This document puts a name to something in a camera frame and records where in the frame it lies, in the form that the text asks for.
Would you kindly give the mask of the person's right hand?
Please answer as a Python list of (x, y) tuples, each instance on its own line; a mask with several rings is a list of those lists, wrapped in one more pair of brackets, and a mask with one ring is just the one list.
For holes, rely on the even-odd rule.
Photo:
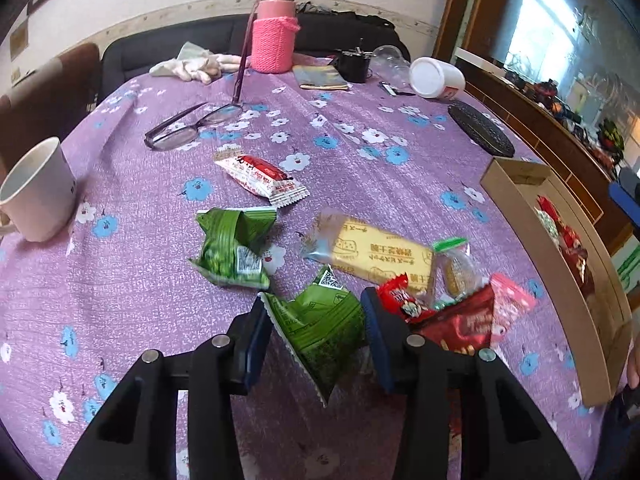
[(640, 384), (640, 334), (634, 340), (634, 346), (629, 353), (626, 372), (629, 388), (637, 388)]

